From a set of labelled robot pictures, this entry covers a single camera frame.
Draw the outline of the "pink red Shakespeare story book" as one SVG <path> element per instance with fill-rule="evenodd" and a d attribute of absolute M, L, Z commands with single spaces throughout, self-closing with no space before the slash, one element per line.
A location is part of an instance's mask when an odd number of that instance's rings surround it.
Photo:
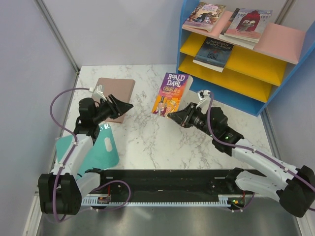
<path fill-rule="evenodd" d="M 272 14 L 272 10 L 240 8 L 224 35 L 258 43 Z"/>

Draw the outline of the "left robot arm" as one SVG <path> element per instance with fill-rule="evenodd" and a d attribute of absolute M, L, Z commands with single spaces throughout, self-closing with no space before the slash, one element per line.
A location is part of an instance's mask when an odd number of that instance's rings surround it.
<path fill-rule="evenodd" d="M 117 119 L 132 108 L 132 104 L 112 94 L 100 99 L 99 105 L 91 97 L 79 101 L 79 117 L 68 150 L 57 167 L 38 179 L 43 213 L 76 215 L 84 197 L 93 191 L 104 193 L 107 190 L 108 181 L 101 177 L 101 169 L 91 168 L 81 178 L 76 177 L 88 152 L 99 143 L 100 123 L 108 118 Z"/>

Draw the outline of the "Roald Dahl Charlie book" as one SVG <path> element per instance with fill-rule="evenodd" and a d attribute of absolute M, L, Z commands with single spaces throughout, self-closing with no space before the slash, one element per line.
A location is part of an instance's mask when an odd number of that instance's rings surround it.
<path fill-rule="evenodd" d="M 166 73 L 156 96 L 152 114 L 167 117 L 169 113 L 178 111 L 182 98 L 185 97 L 192 82 L 191 75 Z"/>

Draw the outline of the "Nineteen Eighty-Four book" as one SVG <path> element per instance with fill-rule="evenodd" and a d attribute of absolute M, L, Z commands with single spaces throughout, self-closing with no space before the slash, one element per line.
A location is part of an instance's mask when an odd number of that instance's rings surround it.
<path fill-rule="evenodd" d="M 193 59 L 193 63 L 223 72 L 234 45 L 207 37 Z"/>

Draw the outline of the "Edward Tulane book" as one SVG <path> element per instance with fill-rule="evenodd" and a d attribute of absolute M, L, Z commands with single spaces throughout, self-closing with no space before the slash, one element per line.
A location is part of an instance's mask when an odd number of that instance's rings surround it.
<path fill-rule="evenodd" d="M 219 37 L 224 36 L 224 34 L 226 33 L 226 31 L 227 31 L 228 28 L 230 27 L 231 23 L 233 22 L 234 18 L 235 18 L 235 14 L 233 13 L 233 14 L 231 15 L 231 17 L 229 18 L 229 20 L 226 22 L 225 26 L 223 27 L 223 29 L 222 29 L 222 31 L 221 31 Z"/>

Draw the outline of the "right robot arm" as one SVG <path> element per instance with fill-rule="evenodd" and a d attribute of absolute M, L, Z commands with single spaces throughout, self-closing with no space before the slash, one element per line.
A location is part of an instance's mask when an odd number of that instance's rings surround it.
<path fill-rule="evenodd" d="M 275 200 L 290 214 L 303 217 L 315 201 L 315 173 L 308 166 L 298 168 L 257 149 L 250 141 L 228 126 L 228 118 L 220 107 L 211 107 L 204 114 L 195 103 L 169 113 L 168 118 L 183 128 L 195 127 L 212 137 L 217 150 L 248 163 L 259 175 L 235 169 L 225 181 L 230 193 L 240 190 L 261 194 Z"/>

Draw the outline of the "A Tale of Two Cities book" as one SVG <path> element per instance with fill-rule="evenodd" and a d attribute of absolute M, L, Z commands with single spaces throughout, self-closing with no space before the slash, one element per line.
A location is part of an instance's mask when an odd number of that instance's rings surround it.
<path fill-rule="evenodd" d="M 250 50 L 252 50 L 256 45 L 256 43 L 254 42 L 250 42 L 250 41 L 246 41 L 246 40 L 242 40 L 242 39 L 238 39 L 234 37 L 229 37 L 222 34 L 219 35 L 219 39 L 227 43 L 230 43 L 236 46 L 241 46 Z"/>

